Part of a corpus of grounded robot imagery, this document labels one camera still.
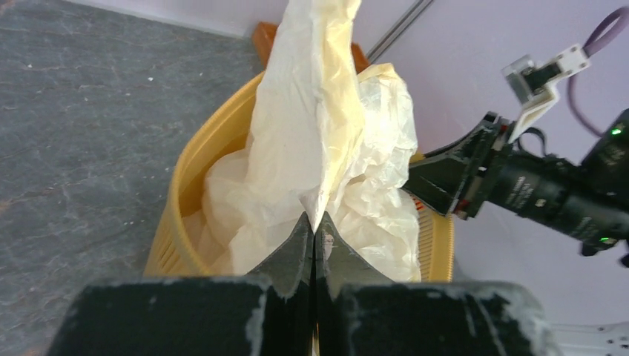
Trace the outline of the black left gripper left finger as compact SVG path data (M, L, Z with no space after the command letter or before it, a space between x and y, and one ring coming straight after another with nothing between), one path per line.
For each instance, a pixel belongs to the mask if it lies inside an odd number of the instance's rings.
M314 234L287 240L243 276L144 278L86 286L49 355L310 355Z

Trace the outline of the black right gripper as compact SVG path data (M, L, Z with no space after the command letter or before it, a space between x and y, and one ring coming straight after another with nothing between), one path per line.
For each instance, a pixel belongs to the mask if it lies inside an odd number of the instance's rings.
M403 189L441 216L476 217L513 151L513 124L488 112L466 136L409 165Z

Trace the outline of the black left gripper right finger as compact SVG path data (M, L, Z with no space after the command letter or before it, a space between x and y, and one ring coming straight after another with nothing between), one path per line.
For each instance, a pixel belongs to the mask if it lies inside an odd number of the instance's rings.
M321 355L560 355L544 311L505 282L397 283L325 214L314 236Z

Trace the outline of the cream translucent plastic trash bag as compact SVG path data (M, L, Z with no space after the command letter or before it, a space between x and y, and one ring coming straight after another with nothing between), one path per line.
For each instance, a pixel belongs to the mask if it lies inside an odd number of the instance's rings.
M413 103L389 64L355 69L359 1L290 1L260 84L244 149L205 175L187 219L212 274L242 275L282 244L301 214L328 214L356 252L418 282L418 214L403 191L417 151Z

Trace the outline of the yellow mesh trash bin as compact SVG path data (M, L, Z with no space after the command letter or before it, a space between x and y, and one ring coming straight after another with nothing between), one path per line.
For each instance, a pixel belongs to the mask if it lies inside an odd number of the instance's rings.
M245 147L259 73L226 100L184 147L173 169L166 206L145 264L148 277L208 276L183 219L202 208L205 175L221 157ZM423 203L415 204L420 223L419 265L424 282L449 282L454 260L454 225Z

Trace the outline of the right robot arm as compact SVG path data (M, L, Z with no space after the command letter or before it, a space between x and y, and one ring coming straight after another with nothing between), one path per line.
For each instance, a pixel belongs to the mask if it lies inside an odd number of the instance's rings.
M468 134L412 163L404 190L463 220L491 202L578 240L585 257L628 240L627 111L579 165L508 142L514 129L487 113Z

